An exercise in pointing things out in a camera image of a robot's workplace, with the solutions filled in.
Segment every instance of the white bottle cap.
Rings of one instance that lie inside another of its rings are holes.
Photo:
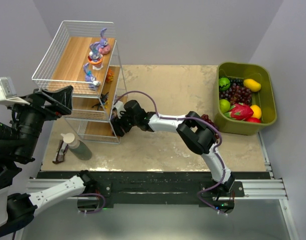
[[[61,136],[63,136],[64,142],[67,143],[70,147],[75,147],[79,143],[78,140],[75,138],[75,135],[71,132],[68,134],[62,133]]]

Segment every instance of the marble tabletop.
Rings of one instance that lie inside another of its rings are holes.
[[[158,112],[184,115],[190,110],[208,114],[212,119],[212,88],[215,65],[124,65],[127,90],[148,93],[157,103]],[[141,94],[129,94],[146,111],[153,111],[150,100]],[[52,163],[60,133],[73,132],[65,119],[54,122],[42,171],[209,171],[203,159],[192,153],[179,135],[167,132],[144,132],[137,127],[121,139],[120,144],[85,143],[93,156],[77,159],[67,152],[65,161]],[[219,151],[226,165],[236,172],[264,172],[264,158],[258,135],[223,133]]]

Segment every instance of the gray bottle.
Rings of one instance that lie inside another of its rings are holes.
[[[80,160],[89,160],[92,157],[92,152],[89,148],[80,140],[75,138],[73,133],[61,134],[63,140],[68,144],[69,150]]]

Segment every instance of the green basket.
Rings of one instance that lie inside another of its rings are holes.
[[[261,123],[245,122],[229,119],[219,109],[218,80],[220,77],[233,77],[243,79],[254,79],[262,85],[259,92],[252,94],[252,104],[258,105],[262,110]],[[253,135],[259,130],[272,125],[277,118],[274,103],[274,95],[271,80],[267,70],[258,65],[224,62],[217,68],[216,81],[214,84],[214,123],[224,133]]]

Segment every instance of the red apple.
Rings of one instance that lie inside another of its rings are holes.
[[[245,121],[249,121],[250,123],[252,122],[252,123],[261,123],[261,120],[260,119],[258,119],[258,118],[255,118],[255,117],[249,117],[248,119],[246,119]]]

